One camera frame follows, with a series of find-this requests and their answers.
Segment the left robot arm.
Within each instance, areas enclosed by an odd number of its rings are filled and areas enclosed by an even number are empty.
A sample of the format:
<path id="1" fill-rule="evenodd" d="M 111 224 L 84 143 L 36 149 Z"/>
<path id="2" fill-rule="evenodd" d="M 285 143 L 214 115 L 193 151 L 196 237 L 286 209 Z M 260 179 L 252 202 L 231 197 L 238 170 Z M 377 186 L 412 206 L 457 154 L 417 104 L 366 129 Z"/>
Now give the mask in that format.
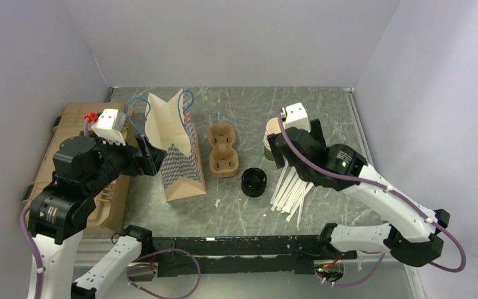
<path id="1" fill-rule="evenodd" d="M 130 225 L 87 274 L 72 277 L 95 197 L 122 175 L 156 175 L 166 157 L 145 136 L 136 140 L 137 146 L 115 145 L 99 136 L 80 135 L 60 145 L 51 183 L 20 215 L 32 251 L 29 298 L 101 298 L 129 263 L 152 257 L 152 232 Z"/>

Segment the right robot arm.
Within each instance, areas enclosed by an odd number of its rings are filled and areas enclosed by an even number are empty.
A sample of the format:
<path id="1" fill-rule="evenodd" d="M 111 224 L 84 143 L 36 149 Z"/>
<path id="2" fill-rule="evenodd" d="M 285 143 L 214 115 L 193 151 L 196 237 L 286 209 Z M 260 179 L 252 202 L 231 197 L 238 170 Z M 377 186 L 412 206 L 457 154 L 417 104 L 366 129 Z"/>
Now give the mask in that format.
<path id="1" fill-rule="evenodd" d="M 441 256 L 444 241 L 433 224 L 446 228 L 450 218 L 447 211 L 400 199 L 400 192 L 388 187 L 388 181 L 353 148 L 343 144 L 326 146 L 319 120 L 312 121 L 311 132 L 291 127 L 286 134 L 299 154 L 292 151 L 281 133 L 270 135 L 277 168 L 291 166 L 305 182 L 358 199 L 383 221 L 362 227 L 326 224 L 318 236 L 318 250 L 323 257 L 332 259 L 354 250 L 381 252 L 401 263 L 422 267 Z"/>

